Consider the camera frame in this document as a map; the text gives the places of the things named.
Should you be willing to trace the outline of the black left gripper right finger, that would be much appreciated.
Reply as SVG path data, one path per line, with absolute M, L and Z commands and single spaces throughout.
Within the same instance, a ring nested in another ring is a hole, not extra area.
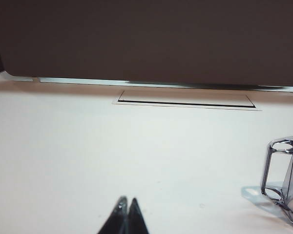
M 129 234 L 149 234 L 138 200 L 133 198 L 128 213 Z

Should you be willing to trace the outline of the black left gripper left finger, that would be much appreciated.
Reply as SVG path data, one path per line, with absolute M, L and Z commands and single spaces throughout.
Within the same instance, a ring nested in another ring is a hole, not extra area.
M 127 198 L 121 196 L 110 216 L 105 221 L 104 225 L 98 231 L 98 234 L 127 234 L 128 219 L 127 219 Z

